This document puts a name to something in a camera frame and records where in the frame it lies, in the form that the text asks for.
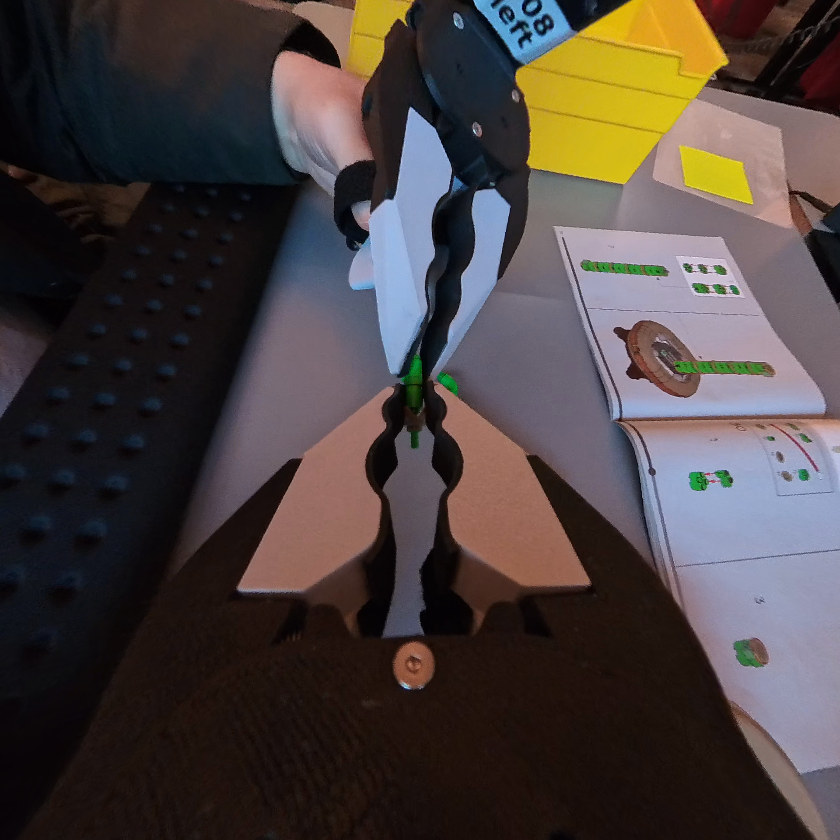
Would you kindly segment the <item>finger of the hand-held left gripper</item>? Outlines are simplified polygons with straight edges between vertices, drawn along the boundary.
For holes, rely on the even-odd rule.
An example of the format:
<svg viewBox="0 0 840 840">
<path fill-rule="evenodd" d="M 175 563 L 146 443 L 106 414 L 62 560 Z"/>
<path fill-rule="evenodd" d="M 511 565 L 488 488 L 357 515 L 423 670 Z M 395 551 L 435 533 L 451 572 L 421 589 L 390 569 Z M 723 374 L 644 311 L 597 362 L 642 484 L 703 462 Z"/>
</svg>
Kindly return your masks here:
<svg viewBox="0 0 840 840">
<path fill-rule="evenodd" d="M 444 212 L 447 257 L 425 331 L 425 375 L 440 372 L 497 284 L 509 203 L 495 190 L 469 189 Z"/>
<path fill-rule="evenodd" d="M 405 363 L 428 315 L 427 271 L 435 255 L 433 217 L 452 184 L 452 166 L 432 123 L 406 116 L 395 195 L 371 214 L 371 254 L 381 338 L 389 371 Z"/>
</svg>

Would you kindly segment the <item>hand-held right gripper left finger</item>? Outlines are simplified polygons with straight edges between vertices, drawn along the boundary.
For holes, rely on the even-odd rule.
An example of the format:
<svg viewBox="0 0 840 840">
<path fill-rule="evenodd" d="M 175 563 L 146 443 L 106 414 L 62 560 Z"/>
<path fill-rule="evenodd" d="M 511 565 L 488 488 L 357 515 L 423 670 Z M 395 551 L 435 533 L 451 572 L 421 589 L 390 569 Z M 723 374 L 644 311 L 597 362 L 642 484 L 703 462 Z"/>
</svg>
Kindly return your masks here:
<svg viewBox="0 0 840 840">
<path fill-rule="evenodd" d="M 305 453 L 238 583 L 240 595 L 333 606 L 352 634 L 383 634 L 396 572 L 384 487 L 403 427 L 404 388 L 395 385 Z"/>
</svg>

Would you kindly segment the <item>tan round pot base model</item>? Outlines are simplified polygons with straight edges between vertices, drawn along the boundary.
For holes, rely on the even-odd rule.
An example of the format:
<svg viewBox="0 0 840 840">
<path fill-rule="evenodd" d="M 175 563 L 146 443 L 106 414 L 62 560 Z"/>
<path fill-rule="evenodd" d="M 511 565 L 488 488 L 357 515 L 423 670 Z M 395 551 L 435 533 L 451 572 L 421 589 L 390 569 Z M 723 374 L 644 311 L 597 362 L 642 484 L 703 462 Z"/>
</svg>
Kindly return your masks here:
<svg viewBox="0 0 840 840">
<path fill-rule="evenodd" d="M 733 702 L 730 703 L 730 709 L 756 760 L 791 805 L 800 821 L 814 838 L 828 839 L 823 819 L 793 762 L 771 735 L 744 709 Z"/>
</svg>

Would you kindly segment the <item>person's left hand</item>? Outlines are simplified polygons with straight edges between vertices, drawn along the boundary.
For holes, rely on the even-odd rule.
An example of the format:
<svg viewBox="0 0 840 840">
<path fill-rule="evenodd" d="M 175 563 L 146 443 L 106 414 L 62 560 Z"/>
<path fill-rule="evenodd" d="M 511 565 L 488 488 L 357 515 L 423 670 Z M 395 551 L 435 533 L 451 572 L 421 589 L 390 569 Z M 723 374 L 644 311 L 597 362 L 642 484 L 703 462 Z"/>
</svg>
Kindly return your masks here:
<svg viewBox="0 0 840 840">
<path fill-rule="evenodd" d="M 339 173 L 373 158 L 364 132 L 362 79 L 285 50 L 275 60 L 270 103 L 280 153 L 331 196 Z"/>
</svg>

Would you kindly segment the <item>red container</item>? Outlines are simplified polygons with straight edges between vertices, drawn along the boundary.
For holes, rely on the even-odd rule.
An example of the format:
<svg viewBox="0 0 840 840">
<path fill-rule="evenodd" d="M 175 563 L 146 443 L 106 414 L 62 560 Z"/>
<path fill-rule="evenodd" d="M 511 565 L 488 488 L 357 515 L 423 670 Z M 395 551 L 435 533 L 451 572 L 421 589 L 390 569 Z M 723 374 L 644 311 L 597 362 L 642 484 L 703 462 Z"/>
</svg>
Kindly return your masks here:
<svg viewBox="0 0 840 840">
<path fill-rule="evenodd" d="M 802 98 L 839 107 L 839 35 L 802 74 Z"/>
<path fill-rule="evenodd" d="M 696 1 L 716 35 L 738 39 L 755 36 L 778 1 Z"/>
</svg>

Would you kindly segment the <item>person's left forearm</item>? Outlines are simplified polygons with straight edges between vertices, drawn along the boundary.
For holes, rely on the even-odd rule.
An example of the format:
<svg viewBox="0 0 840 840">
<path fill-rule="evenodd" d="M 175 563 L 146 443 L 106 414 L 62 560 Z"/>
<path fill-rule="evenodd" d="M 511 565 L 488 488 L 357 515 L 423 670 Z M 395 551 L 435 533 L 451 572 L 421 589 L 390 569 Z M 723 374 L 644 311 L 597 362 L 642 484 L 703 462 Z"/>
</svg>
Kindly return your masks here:
<svg viewBox="0 0 840 840">
<path fill-rule="evenodd" d="M 2 2 L 2 161 L 64 182 L 286 185 L 279 53 L 340 67 L 278 4 Z"/>
</svg>

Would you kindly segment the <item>yellow plastic bin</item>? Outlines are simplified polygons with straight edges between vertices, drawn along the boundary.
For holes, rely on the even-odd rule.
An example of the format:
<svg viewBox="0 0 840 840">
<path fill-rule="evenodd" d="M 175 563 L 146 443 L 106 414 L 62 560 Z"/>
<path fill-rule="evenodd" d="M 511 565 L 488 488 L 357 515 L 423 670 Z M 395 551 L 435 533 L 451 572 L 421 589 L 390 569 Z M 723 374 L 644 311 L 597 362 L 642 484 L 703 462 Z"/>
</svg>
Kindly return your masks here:
<svg viewBox="0 0 840 840">
<path fill-rule="evenodd" d="M 476 2 L 510 46 L 549 46 L 565 23 L 558 2 Z M 370 78 L 385 36 L 410 2 L 355 2 L 350 70 Z M 625 184 L 727 60 L 698 2 L 636 1 L 518 70 L 528 105 L 534 170 Z M 446 191 L 446 153 L 434 127 L 409 119 L 409 183 Z"/>
</svg>

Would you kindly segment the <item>open instruction booklet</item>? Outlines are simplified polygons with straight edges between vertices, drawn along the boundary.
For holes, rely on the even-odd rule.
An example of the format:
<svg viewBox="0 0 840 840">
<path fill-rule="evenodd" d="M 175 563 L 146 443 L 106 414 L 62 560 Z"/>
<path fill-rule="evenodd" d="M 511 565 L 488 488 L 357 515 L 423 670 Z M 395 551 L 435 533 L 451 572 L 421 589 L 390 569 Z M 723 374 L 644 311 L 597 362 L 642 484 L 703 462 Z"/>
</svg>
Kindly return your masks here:
<svg viewBox="0 0 840 840">
<path fill-rule="evenodd" d="M 837 767 L 838 420 L 722 238 L 554 232 L 660 577 L 727 697 Z"/>
</svg>

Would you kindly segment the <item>clear sheet with yellow square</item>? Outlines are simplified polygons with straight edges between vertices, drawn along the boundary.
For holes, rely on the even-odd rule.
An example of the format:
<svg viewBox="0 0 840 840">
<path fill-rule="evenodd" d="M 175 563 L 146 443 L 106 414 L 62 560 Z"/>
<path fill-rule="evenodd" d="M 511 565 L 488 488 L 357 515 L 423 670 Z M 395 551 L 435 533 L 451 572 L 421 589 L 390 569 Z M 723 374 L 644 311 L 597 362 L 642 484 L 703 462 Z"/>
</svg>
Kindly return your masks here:
<svg viewBox="0 0 840 840">
<path fill-rule="evenodd" d="M 654 179 L 693 196 L 792 228 L 780 128 L 699 99 L 660 140 Z"/>
</svg>

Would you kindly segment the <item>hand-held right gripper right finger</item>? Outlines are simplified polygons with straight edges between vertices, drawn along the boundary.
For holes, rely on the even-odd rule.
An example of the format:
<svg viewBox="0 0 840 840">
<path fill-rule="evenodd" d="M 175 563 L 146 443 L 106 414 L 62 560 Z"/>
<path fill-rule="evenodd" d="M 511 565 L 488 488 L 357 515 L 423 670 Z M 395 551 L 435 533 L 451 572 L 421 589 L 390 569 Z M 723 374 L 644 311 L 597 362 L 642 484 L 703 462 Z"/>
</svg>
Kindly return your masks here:
<svg viewBox="0 0 840 840">
<path fill-rule="evenodd" d="M 424 394 L 444 482 L 421 569 L 424 633 L 468 634 L 495 604 L 589 590 L 526 452 L 442 385 Z"/>
</svg>

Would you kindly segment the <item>grey desk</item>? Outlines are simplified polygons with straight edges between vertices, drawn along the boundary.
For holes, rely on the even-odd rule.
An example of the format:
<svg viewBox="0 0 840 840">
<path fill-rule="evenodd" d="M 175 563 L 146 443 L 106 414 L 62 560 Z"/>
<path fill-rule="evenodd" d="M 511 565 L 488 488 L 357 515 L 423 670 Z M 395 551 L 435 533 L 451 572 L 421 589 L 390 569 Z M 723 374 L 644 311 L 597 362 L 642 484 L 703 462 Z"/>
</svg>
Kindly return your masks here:
<svg viewBox="0 0 840 840">
<path fill-rule="evenodd" d="M 651 154 L 625 185 L 547 172 L 530 181 L 528 225 L 506 275 L 451 364 L 463 399 L 538 455 L 650 560 L 637 462 L 613 424 L 554 226 L 723 237 L 771 320 L 838 417 L 838 310 L 795 228 L 656 182 Z M 369 290 L 331 204 L 302 187 L 194 489 L 171 571 L 289 459 L 392 379 Z"/>
</svg>

